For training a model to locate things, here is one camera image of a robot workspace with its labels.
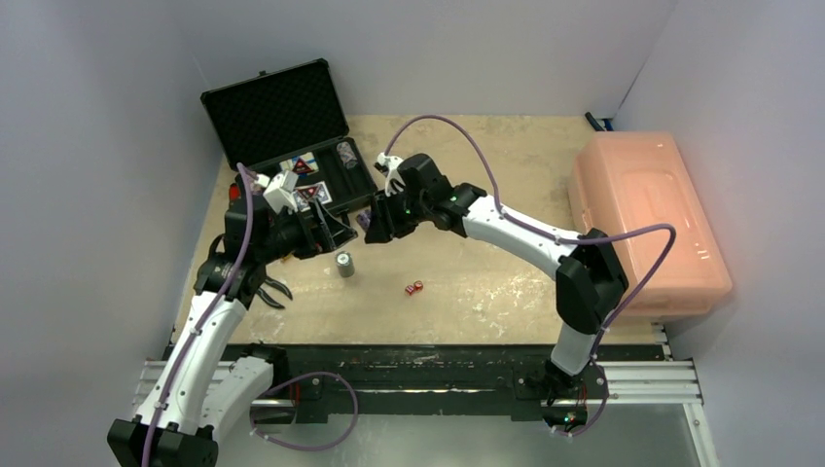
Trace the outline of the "purple poker chip stack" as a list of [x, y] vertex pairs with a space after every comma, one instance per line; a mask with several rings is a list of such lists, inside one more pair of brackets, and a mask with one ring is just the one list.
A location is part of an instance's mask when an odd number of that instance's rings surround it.
[[356, 222], [360, 226], [360, 228], [366, 232], [370, 228], [371, 224], [371, 214], [368, 211], [362, 211], [357, 214]]

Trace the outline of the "blue orange chip stack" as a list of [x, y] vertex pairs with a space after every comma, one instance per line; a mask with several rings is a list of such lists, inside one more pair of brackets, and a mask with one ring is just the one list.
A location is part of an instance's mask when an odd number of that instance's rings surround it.
[[348, 141], [342, 141], [337, 145], [337, 152], [341, 159], [343, 166], [346, 169], [351, 169], [359, 165], [358, 157], [355, 150]]

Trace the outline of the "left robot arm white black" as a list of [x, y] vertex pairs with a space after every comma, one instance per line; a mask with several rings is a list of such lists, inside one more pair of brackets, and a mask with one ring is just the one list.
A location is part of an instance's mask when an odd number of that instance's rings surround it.
[[260, 395], [284, 394], [290, 378], [285, 350], [247, 346], [221, 382], [226, 347], [266, 279], [285, 257], [333, 253], [357, 232], [315, 202], [295, 212], [261, 194], [239, 195], [225, 213], [225, 231], [197, 270], [190, 311], [160, 377], [130, 420], [116, 419], [107, 443], [122, 466], [213, 466], [220, 444]]

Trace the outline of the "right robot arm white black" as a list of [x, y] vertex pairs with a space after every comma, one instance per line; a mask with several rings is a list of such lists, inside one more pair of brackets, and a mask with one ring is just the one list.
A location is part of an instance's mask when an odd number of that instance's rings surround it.
[[568, 396], [585, 380], [597, 335], [628, 289], [628, 279], [605, 233], [561, 230], [498, 205], [469, 184], [453, 185], [426, 154], [402, 159], [379, 154], [384, 175], [374, 195], [368, 243], [387, 243], [429, 222], [443, 232], [488, 243], [531, 264], [556, 285], [562, 327], [551, 353], [546, 382]]

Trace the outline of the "black poker set case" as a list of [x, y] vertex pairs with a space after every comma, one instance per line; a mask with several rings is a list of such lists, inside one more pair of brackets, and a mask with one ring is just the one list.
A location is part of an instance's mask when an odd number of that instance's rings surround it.
[[[319, 171], [299, 177], [296, 188], [324, 181], [336, 216], [366, 208], [377, 185], [349, 135], [327, 60], [318, 58], [278, 72], [204, 92], [200, 102], [231, 167], [269, 177], [285, 170], [288, 159], [313, 152]], [[346, 169], [337, 145], [348, 141], [359, 165]]]

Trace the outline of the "grey poker chip stack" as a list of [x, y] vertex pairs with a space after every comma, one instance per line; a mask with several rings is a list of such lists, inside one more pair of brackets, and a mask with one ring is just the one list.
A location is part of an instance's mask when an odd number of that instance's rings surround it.
[[348, 278], [354, 275], [355, 267], [350, 253], [341, 251], [336, 255], [336, 267], [340, 277]]

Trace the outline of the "card deck lower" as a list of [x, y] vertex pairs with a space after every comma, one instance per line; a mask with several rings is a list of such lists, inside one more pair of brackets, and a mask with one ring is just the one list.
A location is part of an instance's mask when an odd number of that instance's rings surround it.
[[306, 209], [315, 201], [321, 204], [330, 204], [333, 202], [333, 197], [324, 181], [299, 186], [293, 192], [293, 196], [300, 209]]

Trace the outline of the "card deck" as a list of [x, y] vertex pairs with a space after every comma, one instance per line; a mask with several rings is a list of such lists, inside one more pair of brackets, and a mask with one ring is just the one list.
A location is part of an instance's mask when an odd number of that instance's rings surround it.
[[315, 201], [321, 204], [330, 204], [333, 202], [333, 197], [324, 181], [299, 186], [293, 192], [293, 196], [300, 209], [306, 209]]
[[319, 164], [313, 152], [292, 157], [282, 164], [285, 170], [296, 173], [299, 177], [307, 177], [319, 171]]

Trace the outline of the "card deck upper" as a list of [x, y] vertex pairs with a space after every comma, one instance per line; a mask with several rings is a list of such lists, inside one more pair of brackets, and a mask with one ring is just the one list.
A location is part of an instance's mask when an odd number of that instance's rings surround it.
[[319, 164], [313, 152], [292, 157], [282, 164], [285, 170], [296, 173], [299, 177], [307, 177], [319, 171]]

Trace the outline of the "black pliers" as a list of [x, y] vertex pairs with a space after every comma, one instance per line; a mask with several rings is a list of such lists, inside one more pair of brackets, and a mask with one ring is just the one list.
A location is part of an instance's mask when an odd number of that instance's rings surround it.
[[290, 288], [283, 282], [274, 279], [266, 274], [255, 277], [252, 281], [253, 292], [268, 307], [276, 310], [286, 308], [286, 305], [279, 302], [271, 292], [282, 295], [288, 301], [293, 301], [294, 296]]

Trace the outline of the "pink translucent plastic storage box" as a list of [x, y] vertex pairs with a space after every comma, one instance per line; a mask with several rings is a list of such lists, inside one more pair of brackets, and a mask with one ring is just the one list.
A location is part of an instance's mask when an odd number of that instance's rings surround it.
[[703, 315], [731, 292], [722, 254], [669, 133], [595, 133], [574, 159], [568, 196], [582, 233], [596, 228], [616, 235], [660, 223], [676, 230], [671, 250], [623, 318]]

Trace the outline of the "red black handled tool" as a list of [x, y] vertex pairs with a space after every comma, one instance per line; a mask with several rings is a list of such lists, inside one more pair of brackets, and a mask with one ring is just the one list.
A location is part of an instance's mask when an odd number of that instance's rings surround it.
[[236, 184], [231, 184], [229, 187], [229, 200], [234, 201], [241, 198], [240, 189]]

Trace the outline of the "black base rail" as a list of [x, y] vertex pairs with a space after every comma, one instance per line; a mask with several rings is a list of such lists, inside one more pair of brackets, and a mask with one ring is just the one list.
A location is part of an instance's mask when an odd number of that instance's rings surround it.
[[306, 381], [255, 402], [266, 422], [276, 409], [297, 422], [325, 423], [332, 415], [503, 415], [512, 421], [564, 422], [594, 414], [602, 400], [621, 399], [621, 368], [658, 366], [651, 344], [608, 344], [599, 368], [580, 377], [552, 369], [549, 344], [231, 344], [222, 368], [241, 357], [274, 357], [275, 382]]

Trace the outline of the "blue clamp at wall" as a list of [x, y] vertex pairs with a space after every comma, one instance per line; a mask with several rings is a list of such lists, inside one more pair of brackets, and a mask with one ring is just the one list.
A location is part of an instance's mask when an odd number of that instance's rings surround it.
[[613, 127], [609, 119], [600, 119], [595, 117], [591, 112], [584, 114], [585, 119], [591, 125], [594, 131], [612, 131]]

